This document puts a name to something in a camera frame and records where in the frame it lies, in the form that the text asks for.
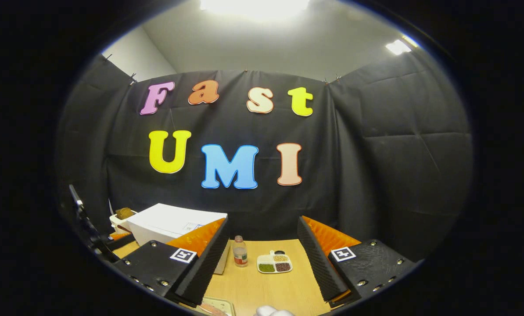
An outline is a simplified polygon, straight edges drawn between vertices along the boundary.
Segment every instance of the bottle label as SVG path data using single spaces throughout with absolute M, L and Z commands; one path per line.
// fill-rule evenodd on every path
M 244 255 L 234 254 L 234 262 L 236 264 L 246 264 L 248 262 L 248 259 L 246 258 L 246 254 Z

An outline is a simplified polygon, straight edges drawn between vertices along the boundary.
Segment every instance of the white cardboard box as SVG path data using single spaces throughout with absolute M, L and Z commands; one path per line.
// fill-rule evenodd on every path
M 200 226 L 226 217 L 226 213 L 190 210 L 159 203 L 126 220 L 135 240 L 141 246 L 150 240 L 169 242 Z M 223 273 L 229 248 L 227 243 L 214 273 Z

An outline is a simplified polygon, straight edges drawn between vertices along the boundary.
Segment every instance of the tray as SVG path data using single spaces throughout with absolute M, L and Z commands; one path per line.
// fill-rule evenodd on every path
M 229 301 L 221 300 L 219 298 L 208 298 L 207 296 L 204 296 L 204 299 L 202 300 L 202 304 L 211 305 L 214 308 L 217 308 L 218 310 L 221 310 L 222 312 L 227 314 L 227 316 L 235 316 L 233 304 Z M 199 305 L 196 306 L 194 310 L 201 312 L 202 314 L 205 314 L 205 315 L 213 316 L 213 314 L 211 314 L 210 312 L 206 312 Z
M 284 258 L 283 261 L 276 261 L 274 257 L 280 257 Z M 276 267 L 276 264 L 286 263 L 290 265 L 289 270 L 285 271 L 278 271 L 278 268 Z M 274 268 L 274 272 L 263 272 L 260 270 L 260 264 L 270 264 Z M 256 260 L 256 268 L 258 269 L 258 272 L 260 273 L 284 273 L 284 272 L 290 272 L 294 269 L 294 265 L 291 263 L 290 257 L 286 254 L 274 254 L 274 250 L 270 251 L 269 255 L 261 255 L 258 256 L 258 259 Z

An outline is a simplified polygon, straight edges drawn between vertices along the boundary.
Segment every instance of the wooden table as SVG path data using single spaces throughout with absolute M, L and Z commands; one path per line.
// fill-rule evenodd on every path
M 228 300 L 233 304 L 236 316 L 252 316 L 256 308 L 262 305 L 286 309 L 296 316 L 316 316 L 330 311 L 330 306 L 320 294 L 309 259 L 299 240 L 245 243 L 248 266 L 235 266 L 233 252 L 229 251 L 225 271 L 213 275 L 205 296 Z M 115 250 L 114 254 L 121 258 L 137 248 L 137 243 L 132 242 Z M 270 250 L 283 250 L 290 257 L 293 270 L 276 274 L 258 272 L 256 258 L 270 254 Z

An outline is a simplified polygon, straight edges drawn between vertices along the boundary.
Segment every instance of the small glass bottle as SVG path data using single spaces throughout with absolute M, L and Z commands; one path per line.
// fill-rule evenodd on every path
M 246 256 L 246 244 L 242 240 L 242 236 L 235 236 L 234 238 L 233 256 L 234 264 L 236 266 L 248 266 L 248 259 Z

